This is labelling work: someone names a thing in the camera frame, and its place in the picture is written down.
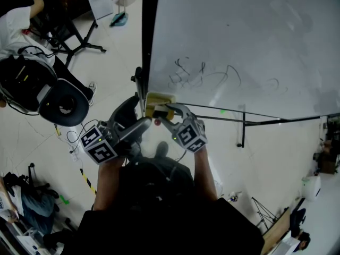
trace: whiteboard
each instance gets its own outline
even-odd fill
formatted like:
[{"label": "whiteboard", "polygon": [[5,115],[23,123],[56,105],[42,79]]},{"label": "whiteboard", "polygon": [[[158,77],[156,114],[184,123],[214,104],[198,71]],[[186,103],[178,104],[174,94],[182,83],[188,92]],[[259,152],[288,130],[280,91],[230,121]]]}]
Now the whiteboard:
[{"label": "whiteboard", "polygon": [[339,89],[340,0],[158,0],[148,91],[292,119]]}]

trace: tiled floor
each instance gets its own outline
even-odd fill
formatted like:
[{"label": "tiled floor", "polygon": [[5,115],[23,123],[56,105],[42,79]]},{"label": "tiled floor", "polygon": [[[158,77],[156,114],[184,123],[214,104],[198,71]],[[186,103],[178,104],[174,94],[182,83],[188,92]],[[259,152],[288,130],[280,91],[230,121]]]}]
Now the tiled floor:
[{"label": "tiled floor", "polygon": [[[105,54],[84,50],[70,64],[69,69],[81,82],[96,81],[98,84],[95,104],[84,123],[93,119],[107,120],[112,111],[135,92],[130,77],[135,68],[141,66],[141,2],[137,0],[127,8],[129,20],[123,27],[109,27],[112,15],[98,21],[99,27],[93,31],[90,42],[104,46]],[[84,37],[92,18],[85,15],[74,23]],[[68,43],[71,47],[78,45],[74,37]],[[215,109],[193,107],[192,111],[197,115],[240,116],[232,112],[222,114]],[[261,120],[253,116],[249,119]],[[242,191],[243,195],[233,205],[254,223],[258,218],[251,197],[274,213],[289,206],[299,195],[301,177],[314,165],[312,155],[321,136],[320,121],[248,127],[242,149],[236,147],[241,139],[239,123],[205,120],[209,160],[218,193],[227,198],[232,191]],[[95,198],[79,168],[83,167],[96,188],[98,166],[82,150],[77,150],[79,160],[72,161],[65,142],[68,131],[65,127],[61,128],[59,139],[51,123],[38,116],[23,116],[10,108],[0,110],[0,124],[0,171],[27,174],[27,166],[34,162],[38,179],[49,182],[70,202],[66,205],[58,201],[61,213],[79,224]],[[179,158],[183,154],[183,149],[171,140],[170,133],[154,124],[143,135],[143,154],[153,156],[157,144],[163,140],[169,143],[170,157]],[[192,154],[187,153],[181,163],[194,171]]]}]

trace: black cable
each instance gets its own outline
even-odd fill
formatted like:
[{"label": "black cable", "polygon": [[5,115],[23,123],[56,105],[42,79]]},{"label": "black cable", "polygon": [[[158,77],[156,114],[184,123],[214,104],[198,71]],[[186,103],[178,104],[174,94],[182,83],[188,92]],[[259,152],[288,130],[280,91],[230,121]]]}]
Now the black cable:
[{"label": "black cable", "polygon": [[56,40],[56,41],[58,41],[56,38],[53,38],[53,37],[50,37],[50,36],[43,36],[43,35],[41,35],[41,34],[38,34],[38,33],[34,32],[34,31],[32,31],[30,28],[28,29],[28,31],[30,31],[32,34],[34,34],[34,35],[40,37],[41,39],[45,39],[45,40]]},{"label": "black cable", "polygon": [[35,53],[35,54],[33,54],[33,55],[36,55],[36,56],[38,56],[38,55],[44,55],[46,58],[51,58],[51,57],[53,57],[53,56],[55,56],[55,55],[57,54],[57,53],[46,54],[46,53],[44,52],[44,50],[42,50],[39,46],[35,46],[35,45],[28,45],[28,46],[19,48],[19,49],[18,49],[18,54],[21,54],[25,49],[31,48],[31,47],[36,48],[36,49],[39,49],[39,50],[41,51],[40,53]]},{"label": "black cable", "polygon": [[186,151],[183,153],[183,155],[182,155],[182,156],[181,156],[181,157],[180,157],[180,158],[179,158],[179,159],[178,159],[176,162],[178,162],[178,163],[179,163],[179,162],[180,162],[180,160],[181,160],[181,159],[183,159],[183,157],[185,156],[185,154],[186,154]]},{"label": "black cable", "polygon": [[82,130],[80,131],[79,135],[77,135],[78,138],[77,138],[75,141],[73,141],[73,142],[71,142],[71,141],[69,140],[68,134],[69,134],[70,132],[74,132],[74,133],[76,133],[76,132],[73,131],[73,130],[68,131],[68,132],[66,133],[66,138],[67,138],[67,140],[68,140],[70,143],[75,143],[75,142],[77,142],[77,141],[79,140],[79,138],[80,138],[81,133],[83,132],[83,130],[85,130],[85,127],[87,126],[87,124],[89,124],[89,123],[91,123],[91,122],[93,122],[93,121],[99,122],[97,119],[93,119],[93,120],[87,122],[84,126],[83,126],[83,124],[81,124],[83,128],[82,128]]},{"label": "black cable", "polygon": [[15,111],[17,111],[18,113],[21,113],[21,114],[24,114],[24,115],[28,115],[28,116],[38,116],[40,115],[39,113],[36,113],[36,114],[29,114],[29,113],[23,113],[22,111],[18,110],[17,108],[14,108],[9,102],[8,102],[8,105],[14,109]]},{"label": "black cable", "polygon": [[[69,131],[69,132],[74,132],[75,135],[76,135],[76,137],[78,136],[78,134],[77,134],[75,131],[73,131],[73,130],[71,130],[71,131]],[[74,141],[74,142],[71,142],[71,141],[69,140],[69,136],[68,136],[69,132],[67,132],[66,138],[68,139],[68,141],[69,141],[70,143],[74,143],[75,141]],[[72,154],[73,152],[75,152],[76,149],[78,148],[78,145],[79,145],[79,143],[80,143],[80,141],[79,141],[79,136],[78,136],[78,138],[76,139],[76,141],[77,141],[77,140],[78,140],[78,143],[76,144],[75,149],[73,149],[73,150],[70,151],[70,154]]]}]

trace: yellow sponge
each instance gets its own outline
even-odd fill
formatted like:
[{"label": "yellow sponge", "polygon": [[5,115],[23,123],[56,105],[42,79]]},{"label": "yellow sponge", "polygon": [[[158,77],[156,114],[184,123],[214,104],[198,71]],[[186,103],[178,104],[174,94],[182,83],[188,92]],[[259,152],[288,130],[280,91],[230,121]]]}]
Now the yellow sponge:
[{"label": "yellow sponge", "polygon": [[175,101],[175,96],[149,92],[147,94],[145,116],[152,118],[163,117],[171,121],[174,118],[175,112],[172,109],[168,109],[165,104],[175,103]]}]

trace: white t-shirt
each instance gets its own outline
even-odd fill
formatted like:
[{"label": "white t-shirt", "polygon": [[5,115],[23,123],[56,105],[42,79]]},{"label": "white t-shirt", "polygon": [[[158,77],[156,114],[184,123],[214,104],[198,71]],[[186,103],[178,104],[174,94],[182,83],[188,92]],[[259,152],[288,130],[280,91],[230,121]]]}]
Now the white t-shirt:
[{"label": "white t-shirt", "polygon": [[[18,209],[19,214],[23,216],[23,208],[22,208],[22,201],[21,201],[21,187],[16,185],[12,187],[12,190],[14,191],[14,196],[11,196],[10,193],[8,193],[8,195],[10,196],[13,204]],[[15,218],[15,216],[13,216],[13,213],[9,211],[10,208],[11,208],[10,204],[5,194],[2,191],[0,191],[0,217],[4,218],[6,221],[8,221],[10,217]]]},{"label": "white t-shirt", "polygon": [[[46,49],[44,46],[37,43],[29,36],[23,34],[23,29],[30,27],[30,12],[31,7],[18,7],[11,11],[8,11],[4,16],[0,18],[0,60],[9,57],[9,50],[17,48],[13,43],[22,43],[22,46],[34,45],[40,47],[46,55],[52,52]],[[36,48],[27,48],[27,52],[40,53]],[[54,56],[46,58],[40,56],[51,67],[54,64]]]}]

